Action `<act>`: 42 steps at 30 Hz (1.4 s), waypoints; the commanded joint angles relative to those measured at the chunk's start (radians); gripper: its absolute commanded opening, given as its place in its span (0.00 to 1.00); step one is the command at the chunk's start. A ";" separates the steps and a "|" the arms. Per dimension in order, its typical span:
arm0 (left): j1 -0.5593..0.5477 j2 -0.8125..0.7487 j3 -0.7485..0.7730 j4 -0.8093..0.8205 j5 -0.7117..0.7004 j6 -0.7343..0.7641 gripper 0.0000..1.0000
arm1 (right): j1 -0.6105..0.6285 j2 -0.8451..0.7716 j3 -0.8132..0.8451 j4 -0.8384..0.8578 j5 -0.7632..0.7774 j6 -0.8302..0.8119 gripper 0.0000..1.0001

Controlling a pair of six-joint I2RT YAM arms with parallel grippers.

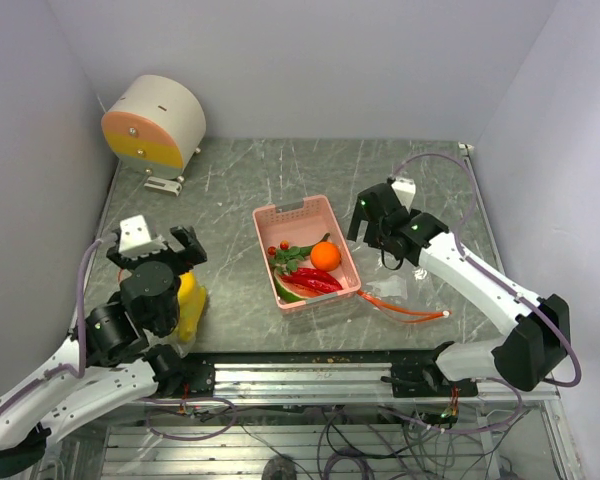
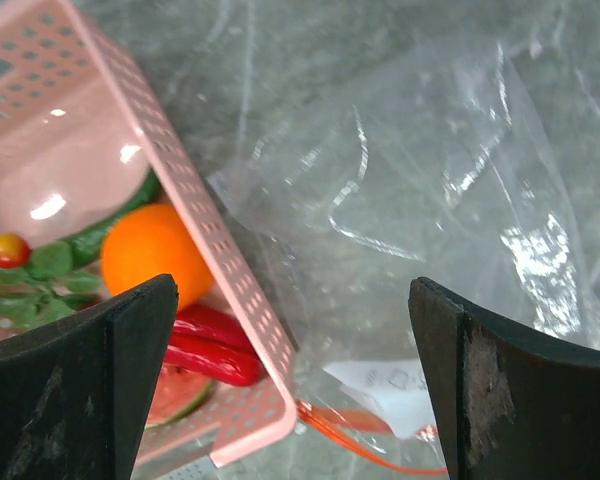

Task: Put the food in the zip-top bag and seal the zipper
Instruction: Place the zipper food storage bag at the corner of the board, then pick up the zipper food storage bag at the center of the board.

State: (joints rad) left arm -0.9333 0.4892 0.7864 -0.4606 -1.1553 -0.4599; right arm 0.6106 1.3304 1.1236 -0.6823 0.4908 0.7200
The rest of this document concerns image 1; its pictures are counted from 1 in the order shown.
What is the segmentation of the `red chili pepper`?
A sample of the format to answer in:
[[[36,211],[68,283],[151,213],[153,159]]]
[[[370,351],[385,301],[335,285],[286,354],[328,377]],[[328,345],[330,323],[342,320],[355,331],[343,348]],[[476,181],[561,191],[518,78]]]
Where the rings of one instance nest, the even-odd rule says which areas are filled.
[[[283,275],[283,280],[294,283],[296,285],[301,285],[321,294],[334,293],[340,290],[337,290],[335,286],[325,283],[321,280],[313,280],[306,277],[297,277],[292,273],[291,275]]]
[[[319,269],[299,267],[294,272],[294,275],[297,277],[306,277],[306,278],[310,278],[313,280],[321,280],[325,283],[329,283],[329,284],[335,286],[337,290],[343,289],[340,282],[338,280],[336,280],[331,274],[329,274],[328,272],[319,270]]]

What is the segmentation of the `orange fruit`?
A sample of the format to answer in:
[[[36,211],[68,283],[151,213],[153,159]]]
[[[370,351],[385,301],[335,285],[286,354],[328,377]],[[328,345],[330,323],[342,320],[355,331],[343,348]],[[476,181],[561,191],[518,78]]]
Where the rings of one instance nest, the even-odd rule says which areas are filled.
[[[340,265],[341,253],[335,244],[328,241],[319,242],[310,252],[310,261],[316,269],[331,272]]]

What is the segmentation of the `clear zip bag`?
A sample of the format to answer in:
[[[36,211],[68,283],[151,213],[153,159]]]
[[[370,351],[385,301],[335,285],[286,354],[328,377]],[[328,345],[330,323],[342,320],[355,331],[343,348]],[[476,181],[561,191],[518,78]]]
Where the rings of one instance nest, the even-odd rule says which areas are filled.
[[[196,341],[199,322],[207,302],[207,290],[199,283],[193,271],[182,274],[180,281],[177,294],[180,311],[176,327],[166,337],[159,338],[149,334],[148,338],[151,347],[168,344],[184,358],[192,351]]]
[[[405,264],[390,270],[383,265],[378,251],[362,243],[354,245],[352,256],[361,287],[351,300],[348,324],[367,320],[396,327],[424,327],[447,325],[454,320],[454,311],[446,301],[421,291],[431,278],[420,267]]]

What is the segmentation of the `green cucumber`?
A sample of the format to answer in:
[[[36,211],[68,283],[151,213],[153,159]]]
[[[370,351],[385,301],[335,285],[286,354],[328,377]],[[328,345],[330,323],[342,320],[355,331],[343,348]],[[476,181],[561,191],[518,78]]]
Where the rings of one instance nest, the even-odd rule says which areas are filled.
[[[303,247],[301,247],[301,251],[305,251],[305,252],[306,252],[306,253],[305,253],[305,254],[303,254],[303,255],[308,255],[307,253],[308,253],[308,252],[310,253],[310,252],[311,252],[311,250],[312,250],[312,249],[313,249],[313,248],[314,248],[316,245],[318,245],[319,243],[322,243],[322,242],[325,242],[325,241],[327,241],[327,240],[329,239],[329,237],[330,237],[330,233],[328,233],[328,232],[327,232],[327,233],[325,233],[325,234],[322,236],[322,238],[321,238],[320,240],[318,240],[317,242],[315,242],[315,243],[313,243],[313,244],[310,244],[310,245],[307,245],[307,246],[303,246]]]

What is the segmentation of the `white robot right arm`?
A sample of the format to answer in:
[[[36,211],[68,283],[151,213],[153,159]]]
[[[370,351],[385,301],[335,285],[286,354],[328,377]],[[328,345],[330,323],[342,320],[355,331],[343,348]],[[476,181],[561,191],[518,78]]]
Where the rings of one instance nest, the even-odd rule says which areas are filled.
[[[542,297],[492,268],[441,220],[407,209],[393,184],[379,183],[358,194],[347,237],[439,277],[498,330],[496,339],[439,346],[420,373],[428,393],[443,395],[456,382],[488,377],[529,392],[567,357],[570,311],[563,298]]]

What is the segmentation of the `yellow banana bunch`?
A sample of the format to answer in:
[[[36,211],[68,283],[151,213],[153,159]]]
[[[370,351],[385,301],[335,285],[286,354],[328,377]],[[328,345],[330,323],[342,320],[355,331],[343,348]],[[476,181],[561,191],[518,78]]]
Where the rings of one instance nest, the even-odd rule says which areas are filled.
[[[207,290],[198,282],[192,271],[182,274],[180,282],[177,294],[179,321],[176,335],[180,343],[186,344],[195,340],[206,305]]]

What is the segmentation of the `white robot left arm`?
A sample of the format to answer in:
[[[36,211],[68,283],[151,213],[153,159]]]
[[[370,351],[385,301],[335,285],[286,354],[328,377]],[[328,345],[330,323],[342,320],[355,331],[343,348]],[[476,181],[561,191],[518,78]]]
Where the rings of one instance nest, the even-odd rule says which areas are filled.
[[[207,292],[193,268],[207,254],[191,227],[175,226],[174,250],[141,216],[96,239],[81,259],[76,320],[60,347],[0,396],[0,479],[41,460],[47,447],[134,400],[172,397],[196,338]],[[96,250],[127,272],[109,300],[84,308],[86,269]]]

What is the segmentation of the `watermelon slice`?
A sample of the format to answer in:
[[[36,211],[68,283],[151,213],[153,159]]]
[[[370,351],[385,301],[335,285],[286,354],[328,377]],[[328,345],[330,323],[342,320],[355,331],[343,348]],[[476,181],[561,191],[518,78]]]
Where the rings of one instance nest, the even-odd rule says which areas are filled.
[[[274,275],[273,281],[277,295],[281,301],[295,303],[307,300],[311,297],[312,291],[304,286],[283,280],[282,277],[277,274]]]

